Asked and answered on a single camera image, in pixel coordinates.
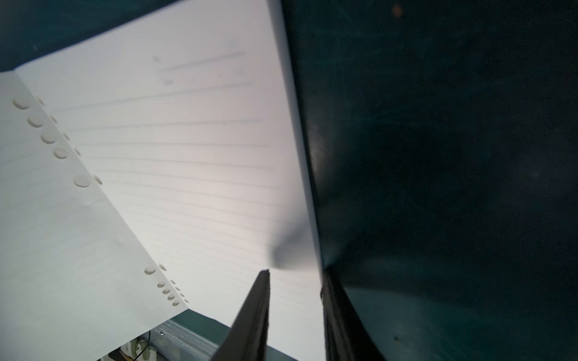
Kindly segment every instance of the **black object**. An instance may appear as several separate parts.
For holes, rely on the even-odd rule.
[[[231,330],[212,361],[264,361],[269,329],[269,270],[257,275]]]
[[[321,300],[327,361],[385,361],[361,324],[332,267],[323,272]]]

